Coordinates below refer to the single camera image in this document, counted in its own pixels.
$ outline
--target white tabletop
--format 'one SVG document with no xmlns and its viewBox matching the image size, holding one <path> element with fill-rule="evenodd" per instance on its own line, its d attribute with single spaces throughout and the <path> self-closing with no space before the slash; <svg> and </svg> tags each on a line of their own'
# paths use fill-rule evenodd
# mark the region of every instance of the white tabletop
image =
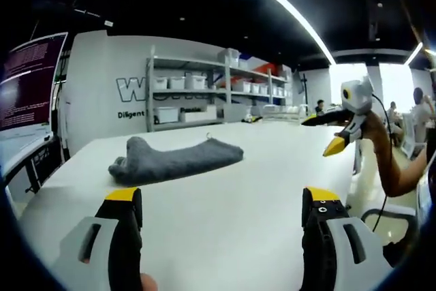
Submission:
<svg viewBox="0 0 436 291">
<path fill-rule="evenodd" d="M 302 282 L 302 190 L 323 187 L 345 204 L 354 144 L 322 157 L 340 127 L 233 123 L 141 134 L 159 150 L 190 147 L 206 134 L 243 148 L 244 160 L 212 172 L 141 187 L 141 271 L 160 290 L 298 290 Z M 95 140 L 44 184 L 20 222 L 50 266 L 61 239 L 94 216 L 114 189 L 108 166 L 129 136 Z"/>
</svg>

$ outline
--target metal shelving unit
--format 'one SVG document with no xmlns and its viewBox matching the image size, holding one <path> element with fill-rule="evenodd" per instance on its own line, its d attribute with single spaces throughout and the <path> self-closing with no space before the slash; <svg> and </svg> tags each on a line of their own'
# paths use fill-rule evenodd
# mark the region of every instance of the metal shelving unit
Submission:
<svg viewBox="0 0 436 291">
<path fill-rule="evenodd" d="M 183 70 L 183 71 L 197 71 L 206 73 L 206 81 L 209 89 L 203 90 L 154 90 L 153 89 L 153 77 L 155 75 L 155 70 Z M 203 61 L 201 59 L 190 59 L 190 58 L 181 58 L 181 57 L 166 57 L 166 56 L 156 56 L 155 49 L 152 48 L 150 57 L 146 60 L 146 125 L 147 129 L 150 132 L 153 131 L 161 131 L 164 129 L 177 129 L 183 127 L 192 127 L 192 126 L 200 126 L 200 125 L 210 125 L 210 124 L 218 124 L 223 123 L 223 119 L 216 119 L 212 121 L 198 121 L 191 123 L 167 123 L 167 124 L 154 124 L 154 95 L 181 95 L 181 94 L 203 94 L 208 95 L 210 98 L 210 102 L 213 103 L 214 97 L 218 95 L 225 95 L 225 102 L 227 105 L 232 104 L 232 96 L 244 96 L 250 97 L 251 99 L 255 98 L 268 98 L 268 102 L 270 104 L 273 103 L 274 99 L 284 99 L 285 97 L 281 97 L 278 95 L 260 95 L 255 93 L 244 93 L 238 91 L 232 91 L 231 86 L 231 77 L 232 76 L 240 76 L 241 78 L 248 78 L 250 80 L 255 80 L 257 82 L 262 81 L 268 84 L 269 90 L 273 89 L 273 83 L 282 85 L 287 82 L 287 80 L 273 76 L 268 71 L 267 74 L 244 70 L 238 67 L 230 67 L 227 63 L 218 63 L 214 61 Z M 222 74 L 225 78 L 225 89 L 213 89 L 214 83 L 214 74 Z"/>
</svg>

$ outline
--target gray towel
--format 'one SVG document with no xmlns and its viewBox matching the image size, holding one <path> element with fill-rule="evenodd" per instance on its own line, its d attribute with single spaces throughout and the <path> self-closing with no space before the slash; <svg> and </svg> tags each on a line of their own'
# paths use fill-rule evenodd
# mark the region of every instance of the gray towel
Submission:
<svg viewBox="0 0 436 291">
<path fill-rule="evenodd" d="M 109 166 L 115 181 L 125 186 L 146 185 L 200 174 L 237 163 L 244 151 L 210 138 L 194 147 L 157 151 L 137 136 L 127 141 L 127 157 Z"/>
</svg>

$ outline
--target finger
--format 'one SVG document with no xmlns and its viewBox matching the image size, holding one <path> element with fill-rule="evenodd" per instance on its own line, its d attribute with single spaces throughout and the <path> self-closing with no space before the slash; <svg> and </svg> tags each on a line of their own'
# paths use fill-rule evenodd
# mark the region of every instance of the finger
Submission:
<svg viewBox="0 0 436 291">
<path fill-rule="evenodd" d="M 156 281 L 147 274 L 141 273 L 142 291 L 157 291 Z"/>
</svg>

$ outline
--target white wall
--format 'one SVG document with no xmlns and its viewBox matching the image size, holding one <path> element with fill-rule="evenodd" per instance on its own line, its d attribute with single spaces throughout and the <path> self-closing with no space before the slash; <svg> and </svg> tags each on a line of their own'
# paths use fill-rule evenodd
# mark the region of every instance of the white wall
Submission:
<svg viewBox="0 0 436 291">
<path fill-rule="evenodd" d="M 302 78 L 303 73 L 306 75 L 307 79 L 307 97 L 308 104 L 311 109 L 316 107 L 316 101 L 319 99 L 323 99 L 326 104 L 331 103 L 331 90 L 330 90 L 330 76 L 328 73 L 328 69 L 320 69 L 320 70 L 311 70 L 300 72 L 300 77 Z M 424 91 L 426 95 L 432 95 L 432 85 L 431 85 L 431 77 L 430 73 L 427 71 L 420 70 L 411 70 L 412 80 L 414 82 L 414 87 L 420 87 Z M 383 99 L 383 90 L 382 90 L 382 78 L 380 76 L 380 70 L 378 66 L 368 66 L 368 75 L 373 83 L 374 94 L 380 98 L 381 101 Z M 304 93 L 298 95 L 296 92 L 296 86 L 294 86 L 293 90 L 293 102 L 294 105 L 303 104 L 304 103 Z M 383 108 L 379 104 L 377 100 L 374 100 L 373 110 L 382 115 Z"/>
<path fill-rule="evenodd" d="M 139 95 L 141 101 L 122 102 L 116 80 L 137 78 L 140 81 L 145 77 L 146 59 L 150 57 L 152 45 L 155 45 L 156 55 L 209 61 L 216 61 L 218 52 L 223 50 L 209 44 L 166 37 L 109 37 L 106 31 L 78 34 L 74 39 L 64 86 L 65 98 L 70 103 L 67 128 L 72 155 L 96 138 L 146 132 L 145 116 L 118 118 L 119 112 L 145 111 L 145 94 Z M 255 60 L 252 64 L 263 63 Z M 250 102 L 247 98 L 236 100 Z M 198 99 L 169 99 L 155 102 L 155 106 L 200 106 L 205 103 L 206 100 Z"/>
</svg>

